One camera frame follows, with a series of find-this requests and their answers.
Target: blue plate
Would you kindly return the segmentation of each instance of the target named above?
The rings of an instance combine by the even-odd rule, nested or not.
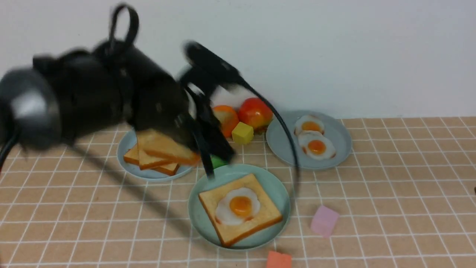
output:
[[[163,174],[160,172],[157,172],[155,170],[140,170],[138,166],[132,165],[129,163],[124,162],[123,156],[126,154],[126,152],[134,147],[137,143],[137,138],[136,138],[136,133],[134,131],[129,131],[127,134],[122,137],[122,140],[119,142],[118,145],[118,150],[117,150],[117,158],[120,163],[120,165],[131,175],[134,175],[136,177],[152,181],[152,182],[162,182],[162,181],[169,181],[173,180],[176,178],[180,178],[190,172],[192,169],[191,166],[188,165],[181,165],[178,168],[178,171],[175,175],[169,176],[167,174]]]
[[[298,145],[298,139],[295,135],[293,135],[294,127],[296,120],[306,114],[315,115],[319,117],[319,119],[324,123],[326,128],[324,136],[332,141],[332,144],[336,148],[336,156],[334,158],[327,160],[315,160],[307,156],[300,149]],[[299,159],[301,168],[312,170],[328,169],[339,165],[340,163],[344,162],[347,157],[349,157],[352,151],[352,137],[350,136],[350,133],[346,127],[344,127],[344,125],[338,120],[326,114],[312,111],[283,112],[281,113],[281,117],[283,118],[284,123],[286,123],[286,126],[293,137],[293,142],[297,149],[297,157]],[[276,119],[274,119],[268,126],[266,131],[266,142],[278,158],[280,158],[283,162],[294,165],[294,158],[291,151],[291,146],[289,146],[288,138],[286,137],[283,127]]]
[[[283,220],[239,241],[231,248],[222,247],[217,232],[198,198],[198,194],[220,187],[251,173],[255,175],[256,179],[263,187],[263,190],[269,198],[271,198],[276,208],[281,212]],[[201,177],[190,192],[190,197],[188,199],[188,216],[190,217],[192,226],[206,241],[226,250],[250,250],[273,241],[273,239],[277,237],[288,224],[290,215],[291,204],[288,192],[283,183],[272,173],[254,165],[235,164],[215,169],[215,178],[208,180],[206,175]]]

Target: yellow cube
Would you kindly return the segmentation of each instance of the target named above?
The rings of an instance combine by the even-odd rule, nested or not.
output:
[[[253,127],[240,122],[231,132],[231,137],[237,144],[248,144],[253,139]]]

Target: egg white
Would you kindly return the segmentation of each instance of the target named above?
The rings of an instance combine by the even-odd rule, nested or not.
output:
[[[245,218],[241,218],[230,209],[230,201],[237,196],[246,196],[251,200],[251,214]],[[240,225],[245,222],[247,218],[254,217],[260,210],[261,204],[258,200],[258,196],[253,192],[253,190],[242,187],[236,190],[231,190],[222,198],[217,205],[215,210],[215,218],[224,225]]]
[[[321,134],[324,134],[324,123],[315,115],[311,115],[311,114],[307,114],[307,115],[304,115],[302,117],[300,117],[299,119],[296,120],[296,123],[294,124],[294,135],[299,135],[301,134],[301,132],[303,131],[309,131],[309,130],[303,130],[302,129],[302,124],[304,124],[305,122],[308,122],[308,121],[311,121],[311,122],[314,122],[316,123],[317,125],[319,125],[321,131],[319,131]]]
[[[313,154],[308,148],[307,145],[313,141],[313,140],[319,140],[324,143],[326,146],[326,150],[324,153],[320,155]],[[336,156],[336,148],[332,144],[332,141],[324,137],[321,133],[317,131],[302,131],[298,136],[297,136],[297,143],[299,144],[299,147],[303,150],[303,152],[316,160],[325,160],[325,159],[331,159],[334,156]]]

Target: tomato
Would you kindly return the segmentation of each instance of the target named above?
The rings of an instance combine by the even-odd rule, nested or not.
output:
[[[226,138],[231,137],[231,132],[239,123],[238,114],[231,106],[219,105],[213,107],[213,114],[221,123],[221,132]]]
[[[252,126],[255,133],[266,131],[273,120],[273,112],[259,98],[249,98],[244,101],[238,111],[239,120]]]

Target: toast slice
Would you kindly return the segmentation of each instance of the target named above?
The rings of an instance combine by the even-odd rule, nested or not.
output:
[[[260,203],[258,213],[253,215],[251,219],[247,218],[246,221],[239,225],[222,224],[221,221],[217,219],[215,211],[219,201],[224,198],[231,190],[242,187],[252,190],[257,195],[258,201]],[[261,184],[259,184],[254,174],[249,174],[241,179],[232,181],[215,189],[201,192],[198,195],[198,198],[200,199],[203,208],[205,209],[211,223],[213,224],[213,227],[215,228],[215,231],[217,232],[218,238],[220,239],[223,247],[231,247],[240,240],[243,240],[244,238],[249,237],[252,234],[269,226],[279,223],[283,219],[282,214],[263,190],[263,187]]]
[[[169,159],[165,159],[163,157],[155,157],[155,156],[149,155],[144,151],[144,148],[146,148],[147,142],[152,137],[152,135],[153,133],[149,131],[136,132],[136,137],[137,137],[136,145],[137,145],[138,154],[139,154],[138,166],[141,170],[152,169],[158,166],[171,164],[174,162]]]
[[[137,147],[137,144],[134,145],[134,147],[132,147],[131,149],[129,149],[124,155],[124,162],[139,166],[139,149]],[[177,163],[170,163],[157,166],[151,169],[160,173],[167,174],[169,176],[173,176],[177,173],[179,167],[180,165]]]
[[[145,130],[138,135],[139,148],[147,155],[167,159],[181,165],[196,165],[200,156],[169,136],[155,130]]]

